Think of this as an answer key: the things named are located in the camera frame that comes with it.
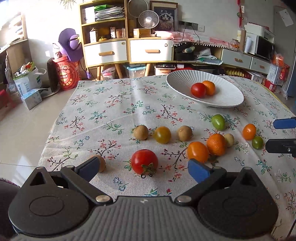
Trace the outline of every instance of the gray drawer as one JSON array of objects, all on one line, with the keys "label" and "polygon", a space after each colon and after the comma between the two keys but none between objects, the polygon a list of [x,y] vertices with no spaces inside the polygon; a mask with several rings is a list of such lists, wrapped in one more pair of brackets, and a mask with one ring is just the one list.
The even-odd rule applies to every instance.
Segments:
[{"label": "gray drawer", "polygon": [[270,63],[252,57],[250,69],[264,74],[268,74],[270,69]]},{"label": "gray drawer", "polygon": [[235,51],[223,49],[221,60],[224,64],[249,69],[252,57],[248,55],[241,55],[240,53]]}]

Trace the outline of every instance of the red stool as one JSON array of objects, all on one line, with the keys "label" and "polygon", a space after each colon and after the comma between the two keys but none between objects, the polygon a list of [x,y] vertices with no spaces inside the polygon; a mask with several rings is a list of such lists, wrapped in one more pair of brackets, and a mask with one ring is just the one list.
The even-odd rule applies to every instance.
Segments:
[{"label": "red stool", "polygon": [[9,94],[6,92],[6,90],[1,90],[0,91],[0,108],[1,106],[7,107],[7,104],[11,103],[11,106],[14,108],[16,104],[12,101],[10,98]]}]

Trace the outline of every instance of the metal screw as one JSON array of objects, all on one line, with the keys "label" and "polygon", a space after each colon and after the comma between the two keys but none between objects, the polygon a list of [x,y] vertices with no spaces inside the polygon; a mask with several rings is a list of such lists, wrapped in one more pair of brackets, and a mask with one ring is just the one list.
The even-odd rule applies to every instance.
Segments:
[{"label": "metal screw", "polygon": [[108,195],[99,195],[96,197],[97,202],[108,202],[110,197]]},{"label": "metal screw", "polygon": [[181,195],[181,196],[177,197],[177,201],[180,202],[180,203],[190,202],[191,199],[192,198],[187,196],[187,195]]}]

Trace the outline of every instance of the tomato stem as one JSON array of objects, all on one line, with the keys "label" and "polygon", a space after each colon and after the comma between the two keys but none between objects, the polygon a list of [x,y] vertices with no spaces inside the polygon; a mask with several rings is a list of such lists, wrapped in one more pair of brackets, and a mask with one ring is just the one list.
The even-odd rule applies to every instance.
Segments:
[{"label": "tomato stem", "polygon": [[145,178],[146,175],[149,177],[152,177],[153,174],[156,172],[156,169],[153,167],[153,163],[150,163],[148,166],[146,165],[141,165],[143,168],[143,172],[141,173],[141,178]]}]

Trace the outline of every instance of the wooden cabinet leg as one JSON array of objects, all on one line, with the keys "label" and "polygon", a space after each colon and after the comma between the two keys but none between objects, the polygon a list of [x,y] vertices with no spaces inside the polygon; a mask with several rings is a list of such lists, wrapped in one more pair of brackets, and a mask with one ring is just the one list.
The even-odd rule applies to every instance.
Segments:
[{"label": "wooden cabinet leg", "polygon": [[97,78],[97,81],[101,80],[101,66],[98,66],[98,68],[97,68],[96,78]]},{"label": "wooden cabinet leg", "polygon": [[121,70],[120,70],[120,66],[119,66],[119,64],[115,64],[115,68],[116,68],[116,71],[117,71],[118,77],[119,77],[120,79],[122,79],[123,76],[122,76],[122,73],[121,73]]},{"label": "wooden cabinet leg", "polygon": [[147,77],[149,75],[150,67],[151,67],[151,64],[146,65],[145,77]]}]

